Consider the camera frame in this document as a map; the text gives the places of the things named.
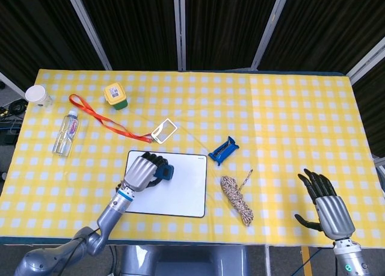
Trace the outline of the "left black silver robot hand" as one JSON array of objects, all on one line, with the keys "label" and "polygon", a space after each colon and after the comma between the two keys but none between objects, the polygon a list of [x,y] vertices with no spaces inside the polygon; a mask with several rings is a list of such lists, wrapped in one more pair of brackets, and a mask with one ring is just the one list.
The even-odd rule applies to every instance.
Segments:
[{"label": "left black silver robot hand", "polygon": [[151,188],[163,180],[170,180],[173,166],[168,160],[154,153],[145,152],[138,156],[126,172],[119,189],[129,188],[134,192],[141,192]]}]

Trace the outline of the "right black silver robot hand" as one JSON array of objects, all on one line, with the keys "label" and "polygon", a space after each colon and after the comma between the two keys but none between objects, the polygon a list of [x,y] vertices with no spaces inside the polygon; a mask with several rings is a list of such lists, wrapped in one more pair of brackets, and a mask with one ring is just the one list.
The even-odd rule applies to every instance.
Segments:
[{"label": "right black silver robot hand", "polygon": [[295,215],[295,219],[304,227],[323,232],[334,241],[351,237],[356,228],[343,199],[337,195],[331,181],[323,174],[306,168],[298,178],[308,191],[319,221],[307,221],[299,214]]}]

